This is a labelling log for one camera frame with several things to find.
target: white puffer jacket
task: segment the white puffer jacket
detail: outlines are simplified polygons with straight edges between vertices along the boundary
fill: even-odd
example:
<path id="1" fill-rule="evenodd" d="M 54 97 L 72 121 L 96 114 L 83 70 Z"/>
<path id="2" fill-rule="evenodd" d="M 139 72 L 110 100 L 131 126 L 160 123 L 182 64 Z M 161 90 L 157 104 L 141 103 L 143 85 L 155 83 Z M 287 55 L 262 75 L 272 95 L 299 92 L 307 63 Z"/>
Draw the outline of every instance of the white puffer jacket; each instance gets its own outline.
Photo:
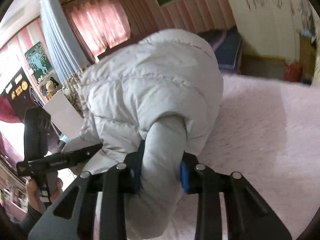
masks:
<path id="1" fill-rule="evenodd" d="M 210 45 L 177 29 L 120 49 L 84 73 L 84 125 L 64 151 L 102 142 L 103 149 L 84 167 L 100 173 L 146 140 L 143 189 L 126 200 L 129 238 L 152 238 L 164 231 L 181 193 L 183 152 L 200 154 L 218 115 L 222 90 Z"/>

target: pink bedspread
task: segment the pink bedspread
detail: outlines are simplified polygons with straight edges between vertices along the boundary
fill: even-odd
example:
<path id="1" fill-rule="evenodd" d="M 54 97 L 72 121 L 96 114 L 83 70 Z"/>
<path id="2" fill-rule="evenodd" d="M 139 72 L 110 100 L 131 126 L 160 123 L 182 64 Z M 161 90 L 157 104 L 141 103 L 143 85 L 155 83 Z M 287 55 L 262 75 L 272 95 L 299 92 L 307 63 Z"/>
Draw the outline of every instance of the pink bedspread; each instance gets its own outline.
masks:
<path id="1" fill-rule="evenodd" d="M 244 76 L 224 82 L 199 160 L 216 172 L 241 172 L 296 239 L 320 206 L 320 90 Z M 196 211 L 197 196 L 184 196 L 157 240 L 194 239 Z"/>

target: light blue curtain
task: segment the light blue curtain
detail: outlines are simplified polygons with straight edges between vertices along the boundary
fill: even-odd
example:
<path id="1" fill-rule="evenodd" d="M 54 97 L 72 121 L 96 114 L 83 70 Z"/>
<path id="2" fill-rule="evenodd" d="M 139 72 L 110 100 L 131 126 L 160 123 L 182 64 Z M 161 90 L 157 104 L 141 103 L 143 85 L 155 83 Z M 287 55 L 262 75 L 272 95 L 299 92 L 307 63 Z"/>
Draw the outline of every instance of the light blue curtain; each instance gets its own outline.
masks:
<path id="1" fill-rule="evenodd" d="M 40 5 L 44 38 L 52 63 L 60 82 L 65 83 L 88 67 L 89 62 L 71 30 L 59 0 L 41 0 Z"/>

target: yellow sticker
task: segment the yellow sticker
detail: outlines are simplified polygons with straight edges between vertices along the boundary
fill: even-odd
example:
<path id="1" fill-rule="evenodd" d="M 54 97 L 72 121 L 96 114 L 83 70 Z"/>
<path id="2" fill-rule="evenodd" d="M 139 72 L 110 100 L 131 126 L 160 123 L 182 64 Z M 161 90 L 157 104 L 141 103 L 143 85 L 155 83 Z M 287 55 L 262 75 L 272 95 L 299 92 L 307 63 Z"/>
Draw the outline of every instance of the yellow sticker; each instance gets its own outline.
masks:
<path id="1" fill-rule="evenodd" d="M 16 89 L 16 93 L 17 93 L 17 96 L 19 96 L 21 93 L 22 93 L 22 88 L 21 86 L 18 86 L 18 88 Z"/>
<path id="2" fill-rule="evenodd" d="M 16 98 L 16 93 L 14 91 L 12 91 L 11 93 L 11 99 L 14 100 Z"/>
<path id="3" fill-rule="evenodd" d="M 21 87 L 26 91 L 28 89 L 28 83 L 26 81 L 22 81 Z"/>

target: floor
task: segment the floor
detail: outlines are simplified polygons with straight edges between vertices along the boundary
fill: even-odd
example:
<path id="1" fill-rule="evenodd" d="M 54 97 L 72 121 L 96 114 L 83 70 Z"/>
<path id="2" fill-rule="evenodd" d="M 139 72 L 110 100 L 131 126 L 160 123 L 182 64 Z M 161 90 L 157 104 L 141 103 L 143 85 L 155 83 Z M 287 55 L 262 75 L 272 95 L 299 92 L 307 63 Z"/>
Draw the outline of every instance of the floor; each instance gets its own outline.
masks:
<path id="1" fill-rule="evenodd" d="M 277 60 L 243 57 L 241 61 L 242 75 L 284 80 L 284 70 L 284 62 Z"/>

